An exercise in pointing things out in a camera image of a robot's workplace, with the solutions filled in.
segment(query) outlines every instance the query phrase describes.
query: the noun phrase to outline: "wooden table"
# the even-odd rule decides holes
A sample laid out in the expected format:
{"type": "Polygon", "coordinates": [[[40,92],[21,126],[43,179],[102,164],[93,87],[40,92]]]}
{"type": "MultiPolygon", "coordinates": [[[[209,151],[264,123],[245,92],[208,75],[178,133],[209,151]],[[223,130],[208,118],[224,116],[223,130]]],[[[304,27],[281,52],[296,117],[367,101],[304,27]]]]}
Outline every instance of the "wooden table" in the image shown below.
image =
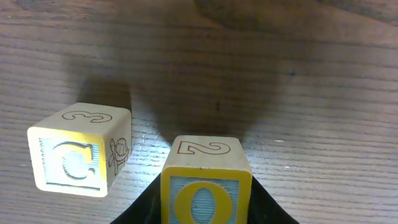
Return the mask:
{"type": "Polygon", "coordinates": [[[109,223],[179,134],[240,138],[300,223],[398,219],[398,3],[0,2],[0,222],[109,223]],[[131,98],[133,153],[105,198],[34,183],[26,130],[85,94],[131,98]]]}

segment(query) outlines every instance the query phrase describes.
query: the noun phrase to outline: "letter o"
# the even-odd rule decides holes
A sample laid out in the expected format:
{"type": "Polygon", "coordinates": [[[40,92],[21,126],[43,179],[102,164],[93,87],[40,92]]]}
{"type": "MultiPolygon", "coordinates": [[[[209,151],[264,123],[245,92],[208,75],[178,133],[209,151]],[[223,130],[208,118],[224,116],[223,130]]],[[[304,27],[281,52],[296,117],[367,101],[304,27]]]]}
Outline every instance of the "letter o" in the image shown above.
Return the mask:
{"type": "Polygon", "coordinates": [[[233,212],[232,200],[220,185],[209,181],[192,182],[184,186],[175,197],[174,212],[180,223],[196,224],[191,213],[192,199],[199,189],[206,188],[213,194],[215,211],[210,224],[225,224],[233,212]]]}

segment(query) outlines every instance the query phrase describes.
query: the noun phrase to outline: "black object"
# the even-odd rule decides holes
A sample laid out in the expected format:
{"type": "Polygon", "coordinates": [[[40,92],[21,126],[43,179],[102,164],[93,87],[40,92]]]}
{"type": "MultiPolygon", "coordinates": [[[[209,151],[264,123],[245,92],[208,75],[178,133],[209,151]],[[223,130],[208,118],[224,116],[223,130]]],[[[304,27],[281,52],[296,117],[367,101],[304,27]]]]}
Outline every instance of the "black object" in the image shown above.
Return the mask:
{"type": "MultiPolygon", "coordinates": [[[[160,174],[111,224],[160,224],[160,174]]],[[[248,224],[299,224],[252,178],[248,224]]]]}

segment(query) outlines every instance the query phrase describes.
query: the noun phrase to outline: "wooden block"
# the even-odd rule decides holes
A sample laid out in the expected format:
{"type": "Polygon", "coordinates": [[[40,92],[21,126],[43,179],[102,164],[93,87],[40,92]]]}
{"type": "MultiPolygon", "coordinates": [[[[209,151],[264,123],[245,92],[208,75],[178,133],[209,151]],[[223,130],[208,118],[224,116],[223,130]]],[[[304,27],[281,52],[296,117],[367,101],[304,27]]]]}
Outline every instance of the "wooden block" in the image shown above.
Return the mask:
{"type": "Polygon", "coordinates": [[[247,223],[251,179],[238,139],[177,137],[161,175],[162,224],[247,223]]]}
{"type": "Polygon", "coordinates": [[[39,189],[104,197],[131,155],[131,112],[76,103],[27,136],[39,189]]]}

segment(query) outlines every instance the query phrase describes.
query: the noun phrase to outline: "turtle drawing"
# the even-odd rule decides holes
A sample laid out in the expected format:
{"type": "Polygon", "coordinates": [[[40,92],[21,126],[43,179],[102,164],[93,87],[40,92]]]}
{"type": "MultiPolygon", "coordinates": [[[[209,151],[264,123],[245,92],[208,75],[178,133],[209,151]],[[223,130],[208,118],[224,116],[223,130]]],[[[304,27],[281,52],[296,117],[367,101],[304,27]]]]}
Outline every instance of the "turtle drawing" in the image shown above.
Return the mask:
{"type": "Polygon", "coordinates": [[[119,172],[119,166],[121,164],[127,163],[130,155],[130,149],[127,146],[127,141],[125,138],[119,139],[116,143],[113,139],[110,141],[111,145],[111,156],[109,157],[108,165],[109,167],[114,166],[114,175],[119,172]]]}

